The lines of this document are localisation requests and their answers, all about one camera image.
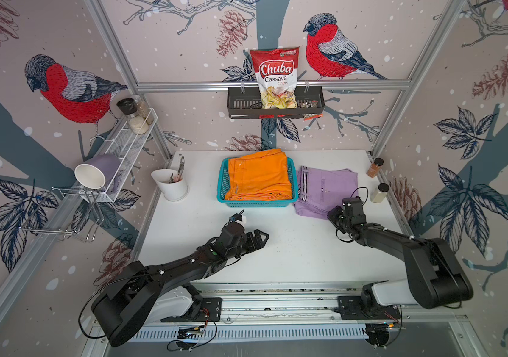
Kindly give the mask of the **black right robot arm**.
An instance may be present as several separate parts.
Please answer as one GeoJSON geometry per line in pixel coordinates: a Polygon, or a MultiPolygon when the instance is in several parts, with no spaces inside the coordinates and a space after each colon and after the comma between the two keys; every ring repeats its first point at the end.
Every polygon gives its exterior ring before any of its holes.
{"type": "Polygon", "coordinates": [[[343,204],[331,209],[327,217],[336,232],[348,235],[350,242],[403,261],[407,290],[419,306],[434,309],[474,297],[469,279],[443,239],[415,238],[369,223],[360,197],[343,199],[343,204]]]}

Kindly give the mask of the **white utensil cup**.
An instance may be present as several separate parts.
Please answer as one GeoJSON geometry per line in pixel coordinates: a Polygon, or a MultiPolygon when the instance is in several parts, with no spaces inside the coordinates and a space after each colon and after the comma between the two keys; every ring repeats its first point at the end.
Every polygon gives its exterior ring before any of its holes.
{"type": "Polygon", "coordinates": [[[151,173],[151,178],[157,184],[161,194],[169,202],[178,202],[188,195],[188,185],[184,179],[177,177],[176,170],[155,170],[151,173]]]}

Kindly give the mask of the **teal plastic basket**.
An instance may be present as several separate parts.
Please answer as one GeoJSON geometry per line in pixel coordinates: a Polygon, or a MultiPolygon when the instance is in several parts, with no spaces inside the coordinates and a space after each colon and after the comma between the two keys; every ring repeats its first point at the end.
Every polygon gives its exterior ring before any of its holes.
{"type": "Polygon", "coordinates": [[[288,164],[288,180],[291,184],[292,190],[292,198],[286,200],[273,200],[273,201],[259,201],[259,200],[244,200],[244,201],[236,201],[236,200],[226,200],[226,194],[230,190],[230,176],[229,176],[229,160],[230,158],[225,158],[221,162],[221,168],[219,170],[218,176],[218,186],[217,186],[217,200],[220,203],[223,203],[230,208],[285,208],[290,204],[293,204],[299,198],[298,193],[298,180],[297,174],[295,170],[294,160],[287,157],[288,164]]]}

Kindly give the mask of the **red cassava chips bag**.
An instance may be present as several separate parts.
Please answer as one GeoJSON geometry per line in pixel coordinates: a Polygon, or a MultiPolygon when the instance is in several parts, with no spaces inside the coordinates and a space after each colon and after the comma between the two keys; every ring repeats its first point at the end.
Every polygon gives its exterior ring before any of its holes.
{"type": "Polygon", "coordinates": [[[250,52],[263,109],[297,108],[299,53],[299,47],[250,52]]]}

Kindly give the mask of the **purple pants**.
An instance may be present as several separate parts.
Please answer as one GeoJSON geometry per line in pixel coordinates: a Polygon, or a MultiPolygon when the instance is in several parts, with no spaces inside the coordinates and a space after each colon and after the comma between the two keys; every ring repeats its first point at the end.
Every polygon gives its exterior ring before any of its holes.
{"type": "Polygon", "coordinates": [[[350,169],[321,170],[301,166],[297,172],[297,215],[327,220],[327,214],[358,188],[358,174],[350,169]]]}

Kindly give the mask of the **white bottle black cap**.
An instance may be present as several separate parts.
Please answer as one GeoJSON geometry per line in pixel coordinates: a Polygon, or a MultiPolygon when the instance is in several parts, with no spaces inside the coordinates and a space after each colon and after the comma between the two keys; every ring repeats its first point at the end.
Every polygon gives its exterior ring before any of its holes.
{"type": "Polygon", "coordinates": [[[390,186],[387,183],[380,183],[376,189],[374,190],[373,194],[370,197],[370,201],[372,203],[381,203],[383,202],[389,192],[390,186]]]}

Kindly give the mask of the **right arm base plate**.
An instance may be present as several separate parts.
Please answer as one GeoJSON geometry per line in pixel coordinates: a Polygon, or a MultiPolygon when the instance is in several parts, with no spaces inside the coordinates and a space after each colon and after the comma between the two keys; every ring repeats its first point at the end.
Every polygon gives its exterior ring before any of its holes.
{"type": "Polygon", "coordinates": [[[380,305],[370,296],[338,296],[333,312],[343,320],[401,320],[401,310],[396,305],[380,305]]]}

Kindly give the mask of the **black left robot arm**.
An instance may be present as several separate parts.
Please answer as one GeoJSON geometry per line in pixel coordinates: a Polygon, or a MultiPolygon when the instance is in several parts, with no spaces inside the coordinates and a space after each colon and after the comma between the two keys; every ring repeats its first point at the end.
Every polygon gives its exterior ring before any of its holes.
{"type": "Polygon", "coordinates": [[[139,332],[162,295],[218,273],[228,260],[264,248],[269,239],[269,234],[258,229],[245,231],[242,213],[234,214],[219,236],[187,257],[154,266],[144,266],[139,260],[128,264],[97,291],[91,311],[110,345],[121,346],[139,332]]]}

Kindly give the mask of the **black lidded jar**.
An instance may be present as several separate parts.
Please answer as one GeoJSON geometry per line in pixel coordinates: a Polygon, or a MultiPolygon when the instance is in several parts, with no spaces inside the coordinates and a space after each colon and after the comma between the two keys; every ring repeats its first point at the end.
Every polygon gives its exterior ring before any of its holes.
{"type": "Polygon", "coordinates": [[[128,118],[134,118],[139,114],[136,102],[133,98],[124,98],[118,101],[116,105],[122,114],[128,118]]]}

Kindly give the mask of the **lilac mug on rack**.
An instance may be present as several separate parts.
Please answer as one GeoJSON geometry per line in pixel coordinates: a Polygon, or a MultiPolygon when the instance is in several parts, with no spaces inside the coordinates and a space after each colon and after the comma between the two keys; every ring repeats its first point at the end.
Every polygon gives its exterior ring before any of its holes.
{"type": "Polygon", "coordinates": [[[84,187],[99,190],[108,184],[121,165],[113,154],[95,156],[74,169],[75,178],[84,187]]]}

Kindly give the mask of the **orange pants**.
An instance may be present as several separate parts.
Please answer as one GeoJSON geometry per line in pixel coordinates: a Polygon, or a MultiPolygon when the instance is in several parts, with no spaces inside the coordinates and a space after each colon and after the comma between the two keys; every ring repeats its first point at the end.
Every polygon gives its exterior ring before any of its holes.
{"type": "Polygon", "coordinates": [[[278,201],[293,198],[288,158],[280,149],[228,160],[227,201],[278,201]]]}

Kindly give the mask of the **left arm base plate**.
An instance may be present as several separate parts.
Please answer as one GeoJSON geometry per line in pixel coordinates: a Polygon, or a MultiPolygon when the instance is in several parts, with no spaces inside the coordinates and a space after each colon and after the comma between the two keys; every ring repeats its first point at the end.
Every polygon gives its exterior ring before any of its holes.
{"type": "Polygon", "coordinates": [[[182,322],[219,322],[221,319],[222,298],[200,298],[195,299],[192,305],[183,315],[163,318],[162,323],[182,322]]]}

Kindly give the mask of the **brown spice bottle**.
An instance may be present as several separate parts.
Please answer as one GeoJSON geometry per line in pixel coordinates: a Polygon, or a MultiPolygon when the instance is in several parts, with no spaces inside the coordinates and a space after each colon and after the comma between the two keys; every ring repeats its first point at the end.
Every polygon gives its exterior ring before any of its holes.
{"type": "Polygon", "coordinates": [[[370,178],[375,178],[379,171],[381,170],[382,166],[384,165],[384,160],[381,158],[375,158],[373,159],[373,162],[371,163],[367,175],[370,178]]]}

